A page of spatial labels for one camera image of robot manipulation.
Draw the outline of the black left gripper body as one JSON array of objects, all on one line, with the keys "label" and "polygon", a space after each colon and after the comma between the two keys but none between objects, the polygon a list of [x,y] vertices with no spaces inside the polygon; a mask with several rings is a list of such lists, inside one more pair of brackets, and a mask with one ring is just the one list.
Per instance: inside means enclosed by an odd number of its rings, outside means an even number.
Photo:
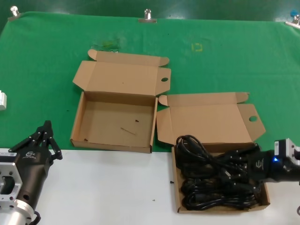
[{"label": "black left gripper body", "polygon": [[15,163],[22,180],[17,199],[35,209],[53,164],[51,152],[40,146],[25,147],[17,151]]}]

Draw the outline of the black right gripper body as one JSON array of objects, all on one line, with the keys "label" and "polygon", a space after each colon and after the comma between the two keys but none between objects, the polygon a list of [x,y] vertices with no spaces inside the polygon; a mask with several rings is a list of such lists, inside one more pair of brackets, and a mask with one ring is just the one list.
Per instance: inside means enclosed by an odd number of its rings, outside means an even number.
[{"label": "black right gripper body", "polygon": [[273,150],[259,151],[248,161],[248,175],[258,182],[299,182],[300,166],[289,157],[274,155]]}]

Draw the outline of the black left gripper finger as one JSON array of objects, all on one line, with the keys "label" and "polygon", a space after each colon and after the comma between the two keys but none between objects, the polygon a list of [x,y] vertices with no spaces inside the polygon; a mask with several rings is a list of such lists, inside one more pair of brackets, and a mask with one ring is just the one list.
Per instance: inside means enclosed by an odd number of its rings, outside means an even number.
[{"label": "black left gripper finger", "polygon": [[8,152],[18,152],[26,147],[38,146],[47,136],[47,121],[37,128],[36,132],[25,138],[23,141],[19,142],[14,147],[10,148]]},{"label": "black left gripper finger", "polygon": [[52,129],[52,123],[50,120],[46,120],[46,129],[45,129],[45,135],[47,137],[47,144],[51,145],[54,154],[52,155],[52,160],[62,160],[62,152],[58,144],[56,143],[54,137],[53,137],[53,129]]}]

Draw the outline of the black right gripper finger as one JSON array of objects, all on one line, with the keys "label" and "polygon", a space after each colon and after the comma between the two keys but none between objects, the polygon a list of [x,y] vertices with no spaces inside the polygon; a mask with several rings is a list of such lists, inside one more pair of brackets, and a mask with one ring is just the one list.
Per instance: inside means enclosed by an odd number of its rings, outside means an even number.
[{"label": "black right gripper finger", "polygon": [[259,190],[259,183],[249,178],[245,171],[228,171],[228,186],[238,190]]},{"label": "black right gripper finger", "polygon": [[226,153],[226,160],[230,162],[247,162],[248,158],[259,152],[260,146],[255,143],[254,145],[250,147],[245,147],[241,149],[231,150]]}]

